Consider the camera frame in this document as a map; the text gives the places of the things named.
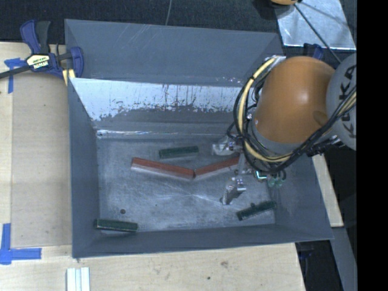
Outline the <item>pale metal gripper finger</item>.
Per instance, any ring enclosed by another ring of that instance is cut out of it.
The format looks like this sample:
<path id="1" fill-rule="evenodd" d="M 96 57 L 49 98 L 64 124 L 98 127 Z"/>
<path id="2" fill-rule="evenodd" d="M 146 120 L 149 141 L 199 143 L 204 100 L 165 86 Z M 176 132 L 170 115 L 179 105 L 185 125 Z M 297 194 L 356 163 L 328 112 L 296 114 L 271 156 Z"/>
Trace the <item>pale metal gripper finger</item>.
<path id="1" fill-rule="evenodd" d="M 231 140 L 221 141 L 212 144 L 212 155 L 230 156 L 236 153 L 235 144 Z"/>
<path id="2" fill-rule="evenodd" d="M 246 186 L 243 179 L 240 177 L 232 177 L 226 182 L 221 203 L 225 206 L 230 205 L 234 199 L 237 199 L 245 191 Z"/>

